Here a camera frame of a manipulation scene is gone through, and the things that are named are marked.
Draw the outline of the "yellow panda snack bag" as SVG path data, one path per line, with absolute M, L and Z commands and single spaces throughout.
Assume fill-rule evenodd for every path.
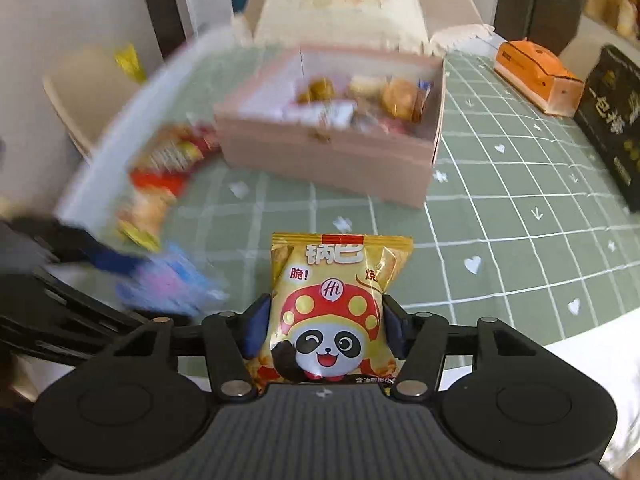
M 390 346 L 383 296 L 412 251 L 405 236 L 272 234 L 266 338 L 245 362 L 257 387 L 393 384 L 404 361 Z

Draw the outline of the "blue pink snack packet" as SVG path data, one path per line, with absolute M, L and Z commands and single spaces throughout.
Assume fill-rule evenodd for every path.
M 204 318 L 229 297 L 224 278 L 203 273 L 177 246 L 142 258 L 115 289 L 118 300 L 129 310 L 188 321 Z

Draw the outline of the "red yellow snack bag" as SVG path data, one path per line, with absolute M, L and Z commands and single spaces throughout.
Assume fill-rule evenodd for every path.
M 150 252 L 162 247 L 162 230 L 169 209 L 192 174 L 221 152 L 211 124 L 170 122 L 160 126 L 129 166 L 131 192 L 117 214 L 119 232 Z

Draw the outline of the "green grid tablecloth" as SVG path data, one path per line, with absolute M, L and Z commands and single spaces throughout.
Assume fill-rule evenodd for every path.
M 219 270 L 241 309 L 269 285 L 275 232 L 405 235 L 405 308 L 458 324 L 502 318 L 543 344 L 639 324 L 639 219 L 582 132 L 546 117 L 487 58 L 446 61 L 444 136 L 419 209 L 232 169 L 200 170 L 163 238 Z

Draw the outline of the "beige chair left side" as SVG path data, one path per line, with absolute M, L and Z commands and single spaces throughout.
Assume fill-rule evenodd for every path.
M 42 86 L 84 159 L 91 158 L 108 126 L 141 88 L 97 46 L 67 53 L 43 75 Z

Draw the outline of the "pink cardboard box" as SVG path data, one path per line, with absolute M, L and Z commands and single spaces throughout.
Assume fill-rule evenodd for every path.
M 420 122 L 396 122 L 377 105 L 346 96 L 352 78 L 429 84 Z M 317 78 L 329 102 L 297 104 Z M 432 180 L 445 107 L 445 62 L 437 56 L 355 48 L 288 48 L 215 107 L 229 165 L 273 172 L 419 208 Z

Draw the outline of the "brown wrapped pastry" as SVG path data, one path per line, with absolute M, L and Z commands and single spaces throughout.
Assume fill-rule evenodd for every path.
M 334 84 L 329 78 L 317 78 L 312 80 L 307 88 L 296 96 L 297 104 L 310 104 L 314 102 L 329 102 L 336 96 Z

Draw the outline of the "orange carton box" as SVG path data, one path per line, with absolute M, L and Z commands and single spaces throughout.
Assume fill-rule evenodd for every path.
M 585 88 L 555 54 L 528 40 L 504 42 L 494 71 L 550 116 L 573 118 Z

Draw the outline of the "black gift box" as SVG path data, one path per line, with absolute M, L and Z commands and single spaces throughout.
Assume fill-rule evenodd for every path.
M 639 210 L 639 67 L 606 44 L 587 77 L 575 122 L 600 155 L 627 207 Z

